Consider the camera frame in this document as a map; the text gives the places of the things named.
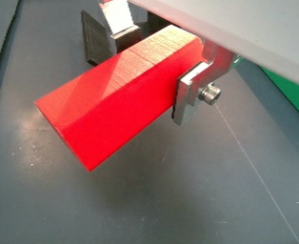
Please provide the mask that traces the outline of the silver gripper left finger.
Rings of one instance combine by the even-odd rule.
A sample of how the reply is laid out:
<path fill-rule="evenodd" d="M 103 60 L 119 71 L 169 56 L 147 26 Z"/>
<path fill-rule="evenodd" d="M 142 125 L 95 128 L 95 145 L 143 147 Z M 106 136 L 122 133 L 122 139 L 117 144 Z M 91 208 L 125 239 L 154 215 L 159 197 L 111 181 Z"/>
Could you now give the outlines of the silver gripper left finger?
<path fill-rule="evenodd" d="M 115 52 L 141 41 L 141 28 L 133 23 L 126 0 L 97 0 L 110 30 Z"/>

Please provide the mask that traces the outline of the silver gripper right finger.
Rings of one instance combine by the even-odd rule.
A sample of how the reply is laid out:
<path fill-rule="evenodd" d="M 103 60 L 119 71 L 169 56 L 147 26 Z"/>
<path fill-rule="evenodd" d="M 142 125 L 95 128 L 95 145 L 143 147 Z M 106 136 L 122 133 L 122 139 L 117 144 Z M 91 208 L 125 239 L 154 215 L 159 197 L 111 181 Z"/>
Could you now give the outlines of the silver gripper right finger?
<path fill-rule="evenodd" d="M 212 106 L 220 98 L 221 90 L 213 82 L 230 70 L 234 53 L 205 39 L 202 58 L 177 78 L 171 118 L 179 126 L 189 120 L 201 102 Z"/>

